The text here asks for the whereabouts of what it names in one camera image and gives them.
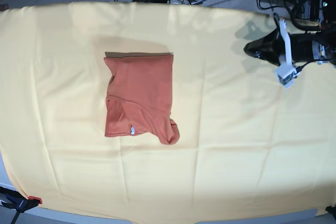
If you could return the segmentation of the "robot arm on screen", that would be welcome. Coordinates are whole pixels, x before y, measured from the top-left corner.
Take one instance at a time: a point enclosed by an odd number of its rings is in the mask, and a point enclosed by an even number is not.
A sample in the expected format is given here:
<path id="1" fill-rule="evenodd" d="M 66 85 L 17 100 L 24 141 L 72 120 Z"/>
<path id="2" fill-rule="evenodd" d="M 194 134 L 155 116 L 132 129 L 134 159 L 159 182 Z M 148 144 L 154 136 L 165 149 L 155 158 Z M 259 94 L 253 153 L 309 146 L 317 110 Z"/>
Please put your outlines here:
<path id="1" fill-rule="evenodd" d="M 287 32 L 286 21 L 277 13 L 276 28 L 265 37 L 249 42 L 244 52 L 275 66 L 297 69 L 316 63 L 335 64 L 335 0 L 299 0 L 289 10 L 291 23 L 301 32 Z"/>

